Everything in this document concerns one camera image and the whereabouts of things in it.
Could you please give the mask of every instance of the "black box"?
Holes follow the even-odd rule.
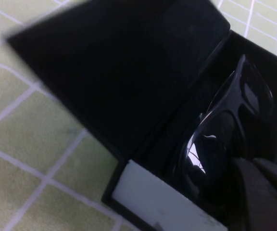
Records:
[[[204,213],[188,200],[191,197],[182,182],[170,172],[180,141],[194,131],[196,118],[207,110],[242,54],[256,65],[274,97],[271,123],[260,128],[250,145],[256,148],[256,157],[277,164],[277,56],[231,31],[208,0],[93,0],[7,41],[119,160],[103,201],[142,230],[177,231],[182,227],[178,224],[189,220],[197,221],[193,230],[207,230],[200,226],[206,221],[215,224],[207,215],[199,220]],[[135,181],[133,198],[135,185],[140,196],[139,187],[150,179],[150,188],[159,185],[155,191],[163,187],[166,195],[136,201],[138,207],[130,209],[131,197],[119,194],[116,200],[124,176],[134,177],[128,179]],[[171,211],[187,214],[190,209],[196,214],[172,218],[168,210],[157,211],[156,220],[176,220],[169,228],[163,221],[148,220],[151,216],[143,218],[154,213],[148,207],[153,200],[159,199],[160,206],[170,195],[186,205],[185,210],[171,207]]]

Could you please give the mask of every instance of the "sunglasses frame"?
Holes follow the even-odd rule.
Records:
[[[207,115],[202,119],[202,121],[200,122],[198,127],[195,129],[191,138],[182,145],[182,148],[181,148],[182,151],[181,151],[181,154],[179,155],[177,167],[181,170],[182,175],[183,175],[185,181],[187,182],[187,185],[190,189],[191,196],[196,200],[199,200],[199,190],[197,189],[197,187],[194,185],[194,183],[192,182],[192,180],[190,179],[190,177],[187,174],[187,165],[188,165],[187,156],[189,154],[188,146],[191,147],[194,144],[194,142],[196,141],[197,137],[201,134],[201,132],[204,131],[204,129],[209,125],[209,123],[220,113],[226,112],[232,116],[232,118],[235,122],[236,128],[238,130],[238,133],[239,133],[238,135],[239,135],[240,141],[242,143],[242,145],[240,146],[241,153],[243,153],[242,157],[249,159],[247,141],[246,141],[245,131],[244,131],[244,128],[241,124],[241,120],[239,117],[239,109],[241,106],[244,106],[251,114],[253,114],[255,116],[258,116],[258,115],[253,110],[252,106],[249,105],[249,103],[244,99],[244,97],[242,95],[240,79],[241,79],[241,73],[242,73],[244,64],[246,62],[248,62],[252,71],[254,71],[256,75],[259,75],[259,77],[262,78],[262,76],[260,75],[258,70],[255,68],[255,66],[253,66],[246,59],[245,55],[242,55],[238,62],[236,70],[229,76],[229,78],[227,78],[227,80],[222,84],[221,88],[217,92],[217,94],[218,94],[221,91],[221,89],[226,86],[227,82],[230,81],[231,78],[233,78],[226,93],[221,98],[221,100],[213,108],[211,108],[210,111],[208,111]],[[272,111],[273,110],[273,96],[272,96],[272,93],[271,93],[268,85],[265,83],[263,78],[262,78],[262,80],[265,84],[266,90],[268,91],[268,97],[269,97],[269,101],[271,103],[270,106],[271,106],[271,111]]]

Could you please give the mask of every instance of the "black sunglasses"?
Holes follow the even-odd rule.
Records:
[[[191,196],[198,201],[223,205],[230,159],[252,159],[239,116],[241,108],[264,122],[268,122],[273,111],[272,93],[245,55],[241,56],[236,70],[212,100],[207,115],[181,149],[178,168]]]

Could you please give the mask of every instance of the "white label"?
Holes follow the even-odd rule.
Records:
[[[129,161],[113,199],[159,231],[227,231],[192,201]]]

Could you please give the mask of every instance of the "box lid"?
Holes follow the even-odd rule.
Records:
[[[117,158],[169,116],[230,31],[208,0],[130,2],[86,2],[7,39]]]

